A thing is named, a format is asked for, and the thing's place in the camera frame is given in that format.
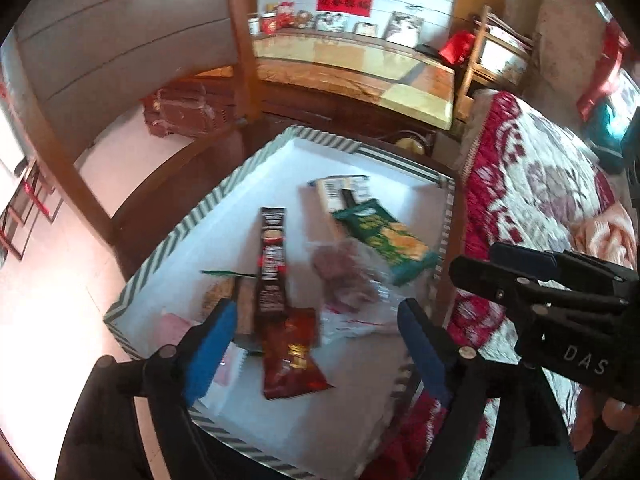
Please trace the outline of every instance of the red and white bedspread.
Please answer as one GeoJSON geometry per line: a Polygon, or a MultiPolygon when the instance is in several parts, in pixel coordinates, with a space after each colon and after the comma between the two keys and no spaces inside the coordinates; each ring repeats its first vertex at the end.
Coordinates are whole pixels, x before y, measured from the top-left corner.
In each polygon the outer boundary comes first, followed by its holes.
{"type": "MultiPolygon", "coordinates": [[[[488,259],[489,246],[510,242],[537,250],[571,248],[569,227],[614,202],[605,175],[583,155],[580,140],[507,92],[484,91],[463,139],[465,254],[488,259]]],[[[517,362],[516,333],[498,304],[459,291],[448,331],[485,357],[517,362]]],[[[578,386],[545,371],[569,426],[578,386]]],[[[487,438],[478,440],[466,477],[480,478],[499,402],[485,410],[487,438]]]]}

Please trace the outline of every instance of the red decoration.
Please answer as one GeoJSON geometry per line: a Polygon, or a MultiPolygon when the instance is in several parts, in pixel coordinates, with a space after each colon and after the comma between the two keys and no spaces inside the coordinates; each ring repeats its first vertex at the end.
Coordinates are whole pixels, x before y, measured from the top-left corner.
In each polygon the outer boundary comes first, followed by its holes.
{"type": "Polygon", "coordinates": [[[583,121],[589,119],[593,107],[601,99],[613,94],[620,84],[620,66],[629,40],[616,20],[611,20],[604,31],[602,55],[596,62],[591,81],[578,99],[577,107],[583,121]]]}
{"type": "Polygon", "coordinates": [[[293,2],[282,2],[276,7],[276,28],[293,27],[293,2]]]}
{"type": "Polygon", "coordinates": [[[318,0],[316,10],[329,12],[344,12],[356,16],[369,17],[371,15],[372,0],[318,0]]]}

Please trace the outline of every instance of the green snack package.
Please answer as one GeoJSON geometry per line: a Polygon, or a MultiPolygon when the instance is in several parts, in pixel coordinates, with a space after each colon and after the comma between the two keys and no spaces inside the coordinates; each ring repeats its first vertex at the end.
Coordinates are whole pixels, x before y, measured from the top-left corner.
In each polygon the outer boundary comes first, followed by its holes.
{"type": "Polygon", "coordinates": [[[347,228],[351,236],[380,253],[391,268],[394,285],[404,285],[438,263],[438,255],[413,236],[406,225],[393,218],[374,198],[332,215],[347,228]]]}

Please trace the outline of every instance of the picture frame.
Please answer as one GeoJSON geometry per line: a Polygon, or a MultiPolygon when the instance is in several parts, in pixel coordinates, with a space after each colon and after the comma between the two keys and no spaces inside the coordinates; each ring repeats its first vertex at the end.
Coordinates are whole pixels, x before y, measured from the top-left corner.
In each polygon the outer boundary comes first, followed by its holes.
{"type": "Polygon", "coordinates": [[[378,36],[378,26],[375,23],[358,22],[353,25],[353,33],[376,38],[378,36]]]}
{"type": "Polygon", "coordinates": [[[420,43],[420,32],[424,19],[404,12],[393,12],[385,32],[383,40],[410,48],[415,48],[420,43]]]}
{"type": "Polygon", "coordinates": [[[318,12],[314,28],[321,32],[344,32],[348,21],[349,15],[344,12],[318,12]]]}

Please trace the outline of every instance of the tiled floor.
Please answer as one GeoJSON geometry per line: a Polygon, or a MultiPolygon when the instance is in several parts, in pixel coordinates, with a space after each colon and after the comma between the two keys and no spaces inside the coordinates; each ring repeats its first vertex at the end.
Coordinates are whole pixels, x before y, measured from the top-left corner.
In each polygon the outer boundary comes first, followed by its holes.
{"type": "MultiPolygon", "coordinates": [[[[136,108],[100,137],[81,174],[113,214],[187,143],[150,136],[136,108]]],[[[59,202],[57,194],[47,199],[52,209],[59,202]]],[[[29,220],[14,238],[21,249],[31,231],[23,261],[8,257],[0,269],[0,428],[34,478],[52,480],[66,426],[96,359],[127,359],[102,323],[124,280],[110,251],[65,203],[53,224],[34,212],[29,220]]],[[[152,470],[157,479],[167,478],[148,409],[143,401],[137,405],[152,470]]]]}

